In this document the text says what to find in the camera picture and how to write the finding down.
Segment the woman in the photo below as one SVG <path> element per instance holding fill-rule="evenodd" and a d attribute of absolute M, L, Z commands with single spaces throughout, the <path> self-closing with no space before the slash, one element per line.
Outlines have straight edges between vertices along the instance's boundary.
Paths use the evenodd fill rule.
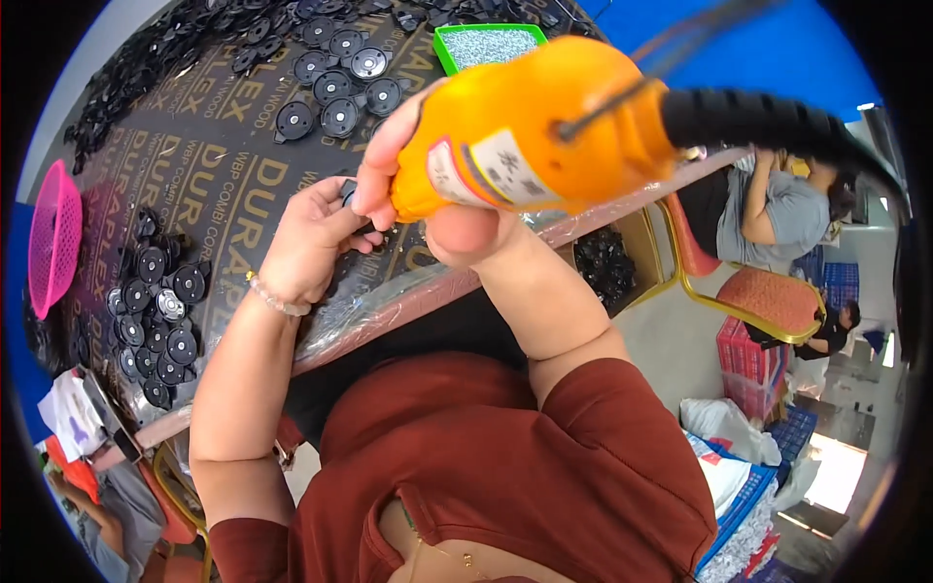
<path fill-rule="evenodd" d="M 713 257 L 767 265 L 806 255 L 831 221 L 855 208 L 855 176 L 807 160 L 806 178 L 778 168 L 771 150 L 756 149 L 755 170 L 722 169 L 678 190 L 700 248 Z"/>
<path fill-rule="evenodd" d="M 321 300 L 387 189 L 422 92 L 390 117 L 357 174 L 293 197 L 204 371 L 191 471 L 225 583 L 684 581 L 716 534 L 703 473 L 584 281 L 516 215 L 441 209 L 426 240 L 469 267 L 527 354 L 527 373 L 478 354 L 396 359 L 327 416 L 322 469 L 298 509 L 272 457 L 299 318 Z"/>

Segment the chair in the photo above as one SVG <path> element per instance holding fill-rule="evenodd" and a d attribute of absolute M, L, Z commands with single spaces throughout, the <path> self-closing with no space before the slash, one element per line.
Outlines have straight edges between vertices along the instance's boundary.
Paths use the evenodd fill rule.
<path fill-rule="evenodd" d="M 165 515 L 165 527 L 161 537 L 169 544 L 164 556 L 153 552 L 146 564 L 143 580 L 165 583 L 206 583 L 211 578 L 211 547 L 207 538 L 207 523 L 203 517 L 196 516 L 184 501 L 179 500 L 166 481 L 166 474 L 174 473 L 174 469 L 166 459 L 171 455 L 168 446 L 164 443 L 156 451 L 156 456 L 149 464 L 145 458 L 137 464 L 149 490 L 155 495 L 162 513 Z M 179 484 L 194 499 L 198 496 L 183 479 L 176 479 Z M 204 559 L 199 561 L 184 555 L 175 555 L 175 545 L 190 545 L 201 536 L 204 540 Z"/>
<path fill-rule="evenodd" d="M 661 208 L 674 252 L 674 277 L 690 299 L 735 316 L 788 344 L 804 342 L 822 326 L 826 306 L 819 291 L 787 275 L 740 266 L 715 298 L 698 293 L 689 278 L 705 277 L 722 262 L 708 256 L 697 244 L 676 192 L 664 199 Z"/>

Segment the floor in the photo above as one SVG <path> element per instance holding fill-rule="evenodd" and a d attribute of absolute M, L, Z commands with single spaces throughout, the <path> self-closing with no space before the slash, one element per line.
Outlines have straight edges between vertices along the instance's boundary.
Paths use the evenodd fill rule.
<path fill-rule="evenodd" d="M 695 282 L 698 291 L 715 295 L 731 275 L 727 265 Z M 677 414 L 686 397 L 722 396 L 716 333 L 725 314 L 691 301 L 679 285 L 665 290 L 617 316 L 613 323 L 625 336 L 632 361 L 654 387 L 664 406 Z M 297 503 L 321 462 L 308 444 L 296 452 L 295 464 L 285 472 Z"/>

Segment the woman's right hand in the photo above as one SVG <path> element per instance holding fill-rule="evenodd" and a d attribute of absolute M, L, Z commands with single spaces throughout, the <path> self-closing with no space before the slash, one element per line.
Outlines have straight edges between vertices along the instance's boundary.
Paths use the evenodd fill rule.
<path fill-rule="evenodd" d="M 395 222 L 397 212 L 389 200 L 389 185 L 398 172 L 398 153 L 418 127 L 421 103 L 447 77 L 412 96 L 389 117 L 369 141 L 356 174 L 352 208 L 368 216 L 377 230 Z M 469 267 L 495 255 L 517 240 L 527 227 L 515 213 L 451 204 L 426 221 L 425 241 L 438 261 L 451 267 Z"/>

